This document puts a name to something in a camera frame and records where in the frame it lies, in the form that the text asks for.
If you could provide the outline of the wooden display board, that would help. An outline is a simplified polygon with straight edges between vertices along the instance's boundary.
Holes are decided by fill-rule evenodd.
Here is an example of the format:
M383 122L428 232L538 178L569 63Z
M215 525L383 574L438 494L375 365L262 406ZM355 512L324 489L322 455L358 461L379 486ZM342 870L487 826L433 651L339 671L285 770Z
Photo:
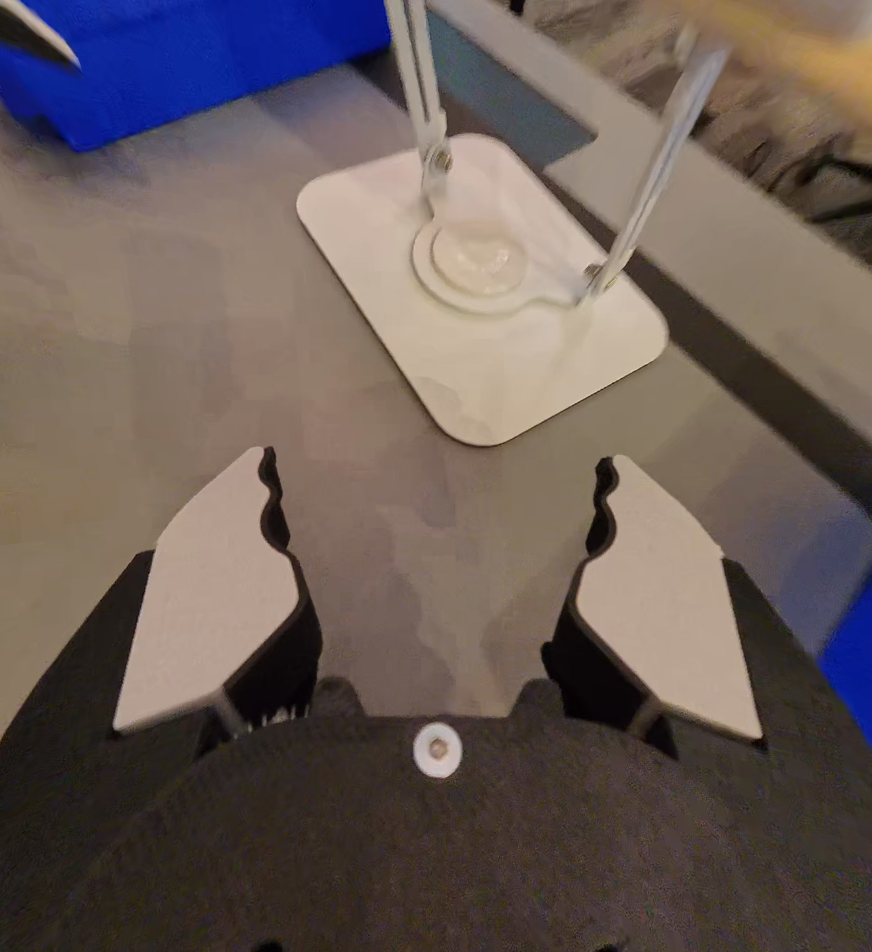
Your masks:
M872 128L872 1L666 5L747 65L794 78Z

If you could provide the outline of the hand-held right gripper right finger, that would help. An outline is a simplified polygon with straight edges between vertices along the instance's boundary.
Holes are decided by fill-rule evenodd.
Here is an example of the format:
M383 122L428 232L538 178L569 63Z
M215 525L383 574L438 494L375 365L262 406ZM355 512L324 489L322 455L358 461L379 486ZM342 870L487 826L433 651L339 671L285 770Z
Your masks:
M723 551L626 456L597 463L585 558L541 656L570 718L658 749L676 747L673 720L764 743Z

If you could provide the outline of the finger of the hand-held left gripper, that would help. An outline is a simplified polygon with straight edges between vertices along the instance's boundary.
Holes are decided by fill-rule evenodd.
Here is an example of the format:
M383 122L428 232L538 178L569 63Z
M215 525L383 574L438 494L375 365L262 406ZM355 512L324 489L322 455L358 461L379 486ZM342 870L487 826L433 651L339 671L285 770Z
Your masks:
M68 42L21 1L0 1L0 45L65 69L82 69Z

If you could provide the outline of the clear round stand foot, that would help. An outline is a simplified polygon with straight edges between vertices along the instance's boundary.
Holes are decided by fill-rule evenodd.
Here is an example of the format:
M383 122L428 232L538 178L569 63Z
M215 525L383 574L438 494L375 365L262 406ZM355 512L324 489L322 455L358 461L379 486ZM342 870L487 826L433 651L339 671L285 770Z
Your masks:
M440 216L415 235L410 264L421 287L463 314L512 316L535 305L572 310L602 266L573 263L557 232L505 218Z

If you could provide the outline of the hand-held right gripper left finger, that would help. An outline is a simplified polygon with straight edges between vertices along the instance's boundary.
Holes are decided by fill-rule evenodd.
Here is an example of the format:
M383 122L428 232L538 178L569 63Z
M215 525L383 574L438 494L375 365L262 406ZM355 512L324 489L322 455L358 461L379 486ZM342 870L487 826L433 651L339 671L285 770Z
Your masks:
M323 648L290 550L273 447L253 446L158 538L113 729L130 735L196 712L237 737L305 714Z

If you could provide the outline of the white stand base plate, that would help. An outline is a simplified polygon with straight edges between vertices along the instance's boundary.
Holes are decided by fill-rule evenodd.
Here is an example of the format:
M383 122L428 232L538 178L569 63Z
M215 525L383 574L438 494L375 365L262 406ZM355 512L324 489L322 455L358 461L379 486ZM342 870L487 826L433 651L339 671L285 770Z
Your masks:
M557 232L573 263L604 250L500 140L450 140L452 168L428 202L413 150L308 183L298 217L390 358L453 439L498 446L659 358L669 341L657 306L626 276L572 310L535 305L496 318L436 301L410 264L436 217L505 218Z

